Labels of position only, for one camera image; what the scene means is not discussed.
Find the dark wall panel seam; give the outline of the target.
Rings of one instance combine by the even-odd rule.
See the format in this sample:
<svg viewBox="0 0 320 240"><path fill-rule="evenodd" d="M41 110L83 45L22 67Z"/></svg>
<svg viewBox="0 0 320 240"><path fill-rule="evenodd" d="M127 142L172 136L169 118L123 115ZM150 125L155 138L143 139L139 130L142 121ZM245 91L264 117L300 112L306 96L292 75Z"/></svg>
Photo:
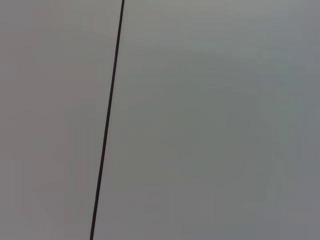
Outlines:
<svg viewBox="0 0 320 240"><path fill-rule="evenodd" d="M119 55L119 48L120 48L120 39L121 39L125 3L126 3L126 0L121 0L116 43L115 43L115 50L114 50L114 58L113 58L112 76L111 76L109 96L108 96L108 102L107 102L107 111L106 111L106 118L105 118L104 132L103 132L103 142L102 142L101 155L100 155L99 171L98 171L97 182L96 182L96 190L95 190L94 205L93 205L92 218L91 218L89 240L94 240L94 235L95 235L96 219L97 219L97 213L98 213L100 190L101 190L102 176L103 176L103 170L104 170L108 131L109 131L109 125L110 125L112 101L113 101L113 94L114 94L114 86L116 81L116 72L117 72L118 55Z"/></svg>

